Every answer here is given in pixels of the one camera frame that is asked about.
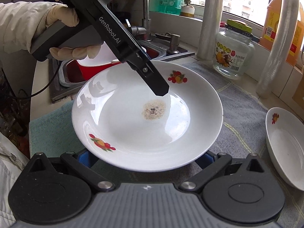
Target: metal knob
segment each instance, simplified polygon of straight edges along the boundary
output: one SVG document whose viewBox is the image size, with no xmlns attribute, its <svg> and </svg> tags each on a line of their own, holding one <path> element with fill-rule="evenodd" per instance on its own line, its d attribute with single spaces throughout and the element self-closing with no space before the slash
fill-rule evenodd
<svg viewBox="0 0 304 228">
<path fill-rule="evenodd" d="M 183 182 L 181 185 L 180 185 L 183 189 L 195 189 L 196 188 L 196 184 L 193 183 L 193 182 Z"/>
<path fill-rule="evenodd" d="M 178 54 L 179 42 L 180 42 L 180 35 L 172 34 L 170 40 L 170 48 L 167 50 L 167 53 Z"/>
<path fill-rule="evenodd" d="M 109 181 L 102 181 L 97 184 L 97 186 L 101 189 L 109 189 L 113 187 L 113 184 Z"/>
</svg>

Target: beige glove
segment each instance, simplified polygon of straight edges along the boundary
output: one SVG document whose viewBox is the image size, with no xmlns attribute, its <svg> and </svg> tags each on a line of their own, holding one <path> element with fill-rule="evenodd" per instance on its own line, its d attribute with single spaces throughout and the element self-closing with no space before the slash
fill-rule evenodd
<svg viewBox="0 0 304 228">
<path fill-rule="evenodd" d="M 68 8 L 66 5 L 56 5 L 50 10 L 46 19 L 47 28 L 57 20 L 61 20 L 69 27 L 77 26 L 79 23 L 75 9 Z M 76 49 L 71 49 L 68 47 L 59 49 L 53 47 L 50 48 L 50 52 L 57 60 L 64 61 L 70 59 L 84 59 L 86 56 L 89 58 L 95 58 L 99 53 L 100 48 L 101 45 L 91 45 Z"/>
</svg>

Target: glass jar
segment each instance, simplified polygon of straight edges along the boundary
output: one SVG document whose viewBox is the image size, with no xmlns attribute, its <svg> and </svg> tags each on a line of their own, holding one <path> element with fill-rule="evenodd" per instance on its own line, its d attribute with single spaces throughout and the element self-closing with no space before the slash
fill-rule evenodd
<svg viewBox="0 0 304 228">
<path fill-rule="evenodd" d="M 225 31 L 215 36 L 214 69 L 230 79 L 239 79 L 255 52 L 252 28 L 241 21 L 227 20 Z"/>
</svg>

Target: cooking oil bottle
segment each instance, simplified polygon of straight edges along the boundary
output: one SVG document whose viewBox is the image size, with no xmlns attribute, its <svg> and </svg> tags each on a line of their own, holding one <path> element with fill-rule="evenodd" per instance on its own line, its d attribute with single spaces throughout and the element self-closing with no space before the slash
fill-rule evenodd
<svg viewBox="0 0 304 228">
<path fill-rule="evenodd" d="M 282 0 L 271 0 L 267 7 L 267 15 L 263 28 L 263 34 L 260 38 L 260 45 L 262 45 L 267 50 L 271 50 L 273 41 L 276 36 L 278 29 L 279 18 L 281 13 Z M 301 44 L 304 36 L 304 11 L 302 4 L 300 3 L 299 15 L 297 27 L 295 29 L 294 38 L 290 47 L 290 51 L 286 62 L 288 62 L 293 67 L 296 65 Z"/>
</svg>

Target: white jacket sleeve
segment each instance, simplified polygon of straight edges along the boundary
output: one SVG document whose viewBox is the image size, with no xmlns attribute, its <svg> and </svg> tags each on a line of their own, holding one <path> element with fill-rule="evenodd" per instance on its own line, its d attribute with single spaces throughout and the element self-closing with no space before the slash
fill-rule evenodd
<svg viewBox="0 0 304 228">
<path fill-rule="evenodd" d="M 12 53 L 30 51 L 32 39 L 45 29 L 51 2 L 0 3 L 0 50 Z"/>
<path fill-rule="evenodd" d="M 28 159 L 0 133 L 0 227 L 8 228 L 15 218 L 8 203 L 9 192 Z"/>
</svg>

